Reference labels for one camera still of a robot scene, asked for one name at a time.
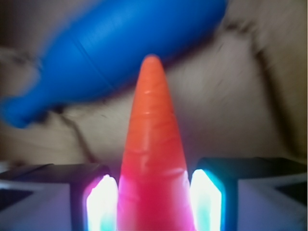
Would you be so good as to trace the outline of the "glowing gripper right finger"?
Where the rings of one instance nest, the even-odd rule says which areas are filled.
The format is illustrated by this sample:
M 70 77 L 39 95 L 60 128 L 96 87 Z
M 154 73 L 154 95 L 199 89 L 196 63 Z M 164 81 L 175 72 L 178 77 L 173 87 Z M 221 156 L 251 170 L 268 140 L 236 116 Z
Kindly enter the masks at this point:
M 307 166 L 286 158 L 200 159 L 191 178 L 199 231 L 305 231 Z

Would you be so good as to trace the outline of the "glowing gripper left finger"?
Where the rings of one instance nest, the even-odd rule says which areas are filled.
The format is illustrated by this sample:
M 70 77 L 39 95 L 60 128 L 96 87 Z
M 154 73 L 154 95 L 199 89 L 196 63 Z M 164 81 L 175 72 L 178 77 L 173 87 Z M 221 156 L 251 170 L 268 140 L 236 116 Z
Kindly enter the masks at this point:
M 29 165 L 0 175 L 3 231 L 114 231 L 117 183 L 102 164 Z

